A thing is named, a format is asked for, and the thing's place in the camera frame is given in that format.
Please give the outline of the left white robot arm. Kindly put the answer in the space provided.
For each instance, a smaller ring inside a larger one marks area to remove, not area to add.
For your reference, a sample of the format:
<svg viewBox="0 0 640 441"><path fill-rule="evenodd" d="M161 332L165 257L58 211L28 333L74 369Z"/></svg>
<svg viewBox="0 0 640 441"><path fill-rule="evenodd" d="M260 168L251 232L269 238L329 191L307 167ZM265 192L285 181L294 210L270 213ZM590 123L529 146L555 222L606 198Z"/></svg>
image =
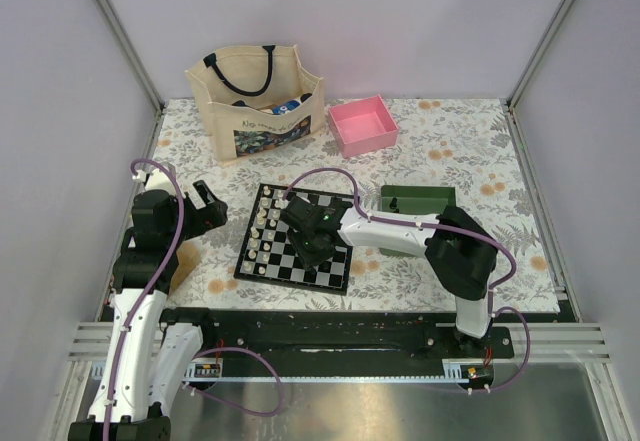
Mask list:
<svg viewBox="0 0 640 441"><path fill-rule="evenodd" d="M171 406L194 355L216 347L204 308L166 307L178 248L227 222L227 205L207 184L193 184L204 205L177 195L168 181L148 181L131 209L114 263L113 328L100 386L71 440L167 440Z"/></svg>

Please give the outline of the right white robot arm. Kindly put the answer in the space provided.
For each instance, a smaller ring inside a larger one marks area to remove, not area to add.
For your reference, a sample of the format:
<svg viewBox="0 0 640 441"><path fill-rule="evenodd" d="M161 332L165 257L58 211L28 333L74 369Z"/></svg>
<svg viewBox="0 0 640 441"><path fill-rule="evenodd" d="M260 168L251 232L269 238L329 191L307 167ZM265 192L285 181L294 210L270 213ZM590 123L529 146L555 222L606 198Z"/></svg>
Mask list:
<svg viewBox="0 0 640 441"><path fill-rule="evenodd" d="M329 260L339 247L375 247L426 260L455 297L457 349L475 357L490 346L488 291L498 249L464 210L448 206L430 215L362 214L348 201L321 206L292 195L280 220L306 270Z"/></svg>

